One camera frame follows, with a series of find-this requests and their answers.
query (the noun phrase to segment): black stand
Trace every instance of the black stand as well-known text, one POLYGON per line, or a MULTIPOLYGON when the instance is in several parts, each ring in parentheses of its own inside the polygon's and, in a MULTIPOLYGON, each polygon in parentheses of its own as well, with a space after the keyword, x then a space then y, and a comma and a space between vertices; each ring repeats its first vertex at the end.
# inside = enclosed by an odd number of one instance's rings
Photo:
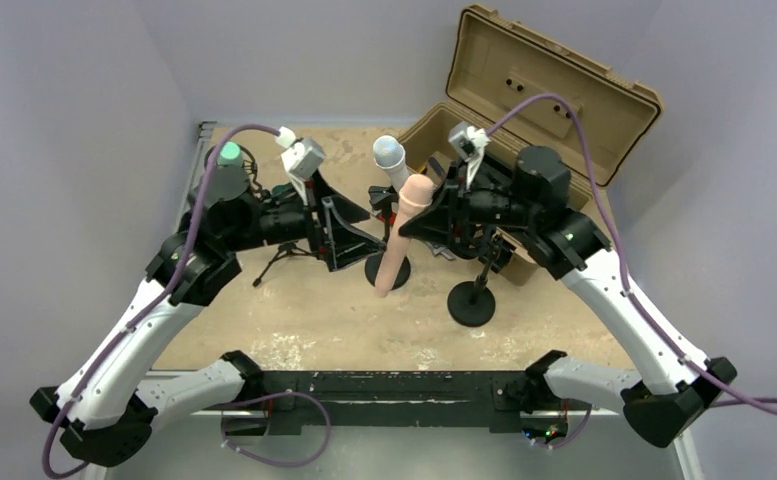
POLYGON ((276 249, 276 255, 274 255, 273 258, 271 258, 270 261, 267 262, 267 266, 264 267, 264 270, 261 271, 261 274, 258 277, 256 277, 255 280, 253 280, 253 287, 258 287, 259 285, 261 285, 261 280, 267 274, 267 271, 270 270, 270 267, 272 267, 273 264, 278 262, 279 260, 282 260, 283 258, 288 258, 288 257, 313 257, 313 256, 314 256, 313 254, 298 247, 296 242, 287 242, 287 243, 280 244, 279 247, 276 249))
MULTIPOLYGON (((374 210, 379 210, 382 216, 382 224, 385 231, 382 236, 382 240, 388 242, 388 237, 391 235, 391 216, 394 214, 394 209, 391 207, 392 203, 396 203, 398 195, 391 187, 370 187, 368 189, 370 194, 370 204, 374 210)), ((382 254, 371 255, 364 261, 364 276, 367 277, 367 281, 371 285, 376 284, 376 274, 379 273, 379 264, 382 263, 382 254)), ((403 258, 403 264, 400 265, 400 271, 397 272, 397 278, 394 280, 394 286, 391 290, 396 290, 406 282, 409 281, 409 277, 412 273, 412 264, 409 262, 409 257, 403 258)))
POLYGON ((447 310, 458 324, 465 327, 481 327, 494 317, 497 302, 494 294, 488 289, 488 272, 500 253, 502 239, 497 237, 492 241, 491 252, 482 273, 473 282, 462 282, 447 296, 447 310))

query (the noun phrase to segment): tripod stand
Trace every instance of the tripod stand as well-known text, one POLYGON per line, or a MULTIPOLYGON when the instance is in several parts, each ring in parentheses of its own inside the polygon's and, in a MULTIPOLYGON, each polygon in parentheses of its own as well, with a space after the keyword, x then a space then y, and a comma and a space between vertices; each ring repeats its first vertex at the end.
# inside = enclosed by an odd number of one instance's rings
POLYGON ((297 246, 296 242, 286 242, 282 243, 277 247, 276 254, 273 255, 273 258, 270 259, 269 262, 267 262, 267 266, 264 267, 264 270, 261 271, 261 274, 256 277, 255 280, 253 280, 253 287, 258 287, 261 284, 261 280, 264 278, 264 276, 267 274, 267 271, 270 270, 270 267, 273 266, 274 263, 278 262, 279 260, 282 260, 283 258, 288 257, 314 257, 315 255, 312 253, 309 253, 302 248, 297 246))
MULTIPOLYGON (((391 187, 370 187, 367 190, 370 194, 370 205, 375 211, 379 212, 379 216, 382 217, 382 224, 384 226, 384 232, 382 240, 388 243, 388 237, 391 235, 391 224, 394 218, 394 209, 391 206, 397 203, 399 195, 391 187)), ((376 284, 376 274, 379 273, 379 265, 382 263, 382 254, 371 255, 365 259, 364 262, 364 275, 367 277, 367 281, 371 285, 376 284)), ((394 286, 391 290, 396 290, 406 282, 409 281, 409 276, 412 273, 412 264, 409 263, 409 257, 403 258, 403 264, 400 266, 400 271, 397 273, 397 278, 394 280, 394 286)))

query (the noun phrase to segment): white wall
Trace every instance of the white wall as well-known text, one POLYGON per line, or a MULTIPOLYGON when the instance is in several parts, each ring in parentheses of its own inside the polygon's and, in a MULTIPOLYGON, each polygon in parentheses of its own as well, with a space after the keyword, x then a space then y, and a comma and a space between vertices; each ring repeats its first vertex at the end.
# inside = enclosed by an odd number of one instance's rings
MULTIPOLYGON (((623 70, 668 105, 612 187, 634 276, 738 387, 777 395, 777 2, 665 0, 623 70)), ((777 478, 777 418, 694 432, 708 479, 777 478)))
POLYGON ((43 478, 28 398, 122 313, 194 133, 129 0, 0 1, 0 479, 43 478))
MULTIPOLYGON (((661 0, 488 0, 622 65, 661 0)), ((444 97, 470 0, 135 0, 202 119, 408 124, 444 97)))

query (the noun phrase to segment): open toolbox lid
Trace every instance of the open toolbox lid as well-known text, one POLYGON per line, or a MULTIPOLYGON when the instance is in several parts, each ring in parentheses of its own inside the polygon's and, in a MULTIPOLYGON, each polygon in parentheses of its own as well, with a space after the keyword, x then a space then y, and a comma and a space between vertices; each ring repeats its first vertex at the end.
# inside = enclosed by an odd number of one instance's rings
MULTIPOLYGON (((462 10, 447 96, 491 123, 526 98, 556 93, 573 107, 588 137, 597 184, 611 182, 629 152, 658 120, 659 94, 497 10, 462 10)), ((571 170, 588 178, 576 129, 564 108, 540 100, 503 126, 533 145, 555 148, 571 170)))

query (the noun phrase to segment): teal cap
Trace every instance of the teal cap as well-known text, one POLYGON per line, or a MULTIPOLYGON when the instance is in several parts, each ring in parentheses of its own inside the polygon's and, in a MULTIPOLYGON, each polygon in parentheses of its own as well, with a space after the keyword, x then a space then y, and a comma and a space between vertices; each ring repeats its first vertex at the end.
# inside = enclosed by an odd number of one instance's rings
POLYGON ((235 142, 227 142, 220 150, 220 158, 217 159, 217 164, 221 167, 243 165, 244 159, 241 157, 241 147, 235 142))

